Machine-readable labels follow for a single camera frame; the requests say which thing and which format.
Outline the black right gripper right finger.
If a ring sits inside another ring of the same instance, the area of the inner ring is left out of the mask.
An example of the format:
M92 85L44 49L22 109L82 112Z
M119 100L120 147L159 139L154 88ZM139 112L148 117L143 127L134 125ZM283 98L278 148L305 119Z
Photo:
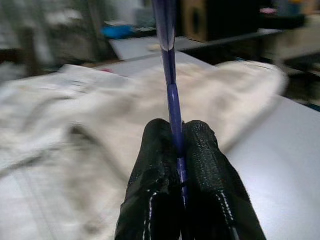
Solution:
M236 169L215 132L200 120L183 126L188 223L195 240L267 240Z

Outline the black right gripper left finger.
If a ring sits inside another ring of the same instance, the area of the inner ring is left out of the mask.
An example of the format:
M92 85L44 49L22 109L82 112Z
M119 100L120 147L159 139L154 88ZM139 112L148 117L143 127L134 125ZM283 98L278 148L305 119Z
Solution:
M115 240L179 240L183 210L176 161L170 124L150 121L120 207Z

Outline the purple plastic hanger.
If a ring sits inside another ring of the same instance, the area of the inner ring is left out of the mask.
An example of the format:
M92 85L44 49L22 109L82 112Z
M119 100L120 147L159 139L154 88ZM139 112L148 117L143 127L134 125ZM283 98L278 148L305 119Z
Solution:
M182 202L187 206L188 193L187 170L184 151L183 121L176 76L176 0L151 0L156 31L162 52L164 75L167 87L169 122L173 135L173 143L177 149L177 171L182 184Z

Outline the beige denim jacket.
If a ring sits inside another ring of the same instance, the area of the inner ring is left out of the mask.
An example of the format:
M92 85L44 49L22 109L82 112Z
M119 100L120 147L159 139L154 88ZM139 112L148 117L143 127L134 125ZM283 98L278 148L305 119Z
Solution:
M182 118L229 148L275 103L286 75L229 61L176 66ZM164 69L68 65L0 88L0 240L113 240L146 124L169 118Z

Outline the bright blue object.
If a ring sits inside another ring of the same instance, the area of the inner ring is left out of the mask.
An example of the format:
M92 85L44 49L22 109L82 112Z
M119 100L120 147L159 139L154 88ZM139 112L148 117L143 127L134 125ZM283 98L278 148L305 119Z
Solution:
M100 32L108 39L121 40L130 37L134 33L134 28L132 25L108 25Z

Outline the wooden speaker box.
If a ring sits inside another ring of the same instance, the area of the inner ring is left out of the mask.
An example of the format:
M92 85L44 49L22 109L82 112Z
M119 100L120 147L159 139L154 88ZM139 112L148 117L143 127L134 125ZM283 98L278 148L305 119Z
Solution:
M259 29L259 0L181 0L184 36L209 42Z

